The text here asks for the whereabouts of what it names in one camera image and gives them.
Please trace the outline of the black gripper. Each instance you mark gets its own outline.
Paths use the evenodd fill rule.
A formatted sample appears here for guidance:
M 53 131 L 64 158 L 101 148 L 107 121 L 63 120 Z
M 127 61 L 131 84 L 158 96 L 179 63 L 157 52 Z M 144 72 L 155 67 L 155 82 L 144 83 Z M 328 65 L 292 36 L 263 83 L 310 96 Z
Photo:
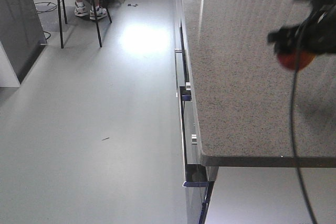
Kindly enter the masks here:
M 267 43 L 275 45 L 275 53 L 291 53 L 302 38 L 300 46 L 307 52 L 335 54 L 335 0 L 294 1 L 308 1 L 311 13 L 300 24 L 271 31 Z

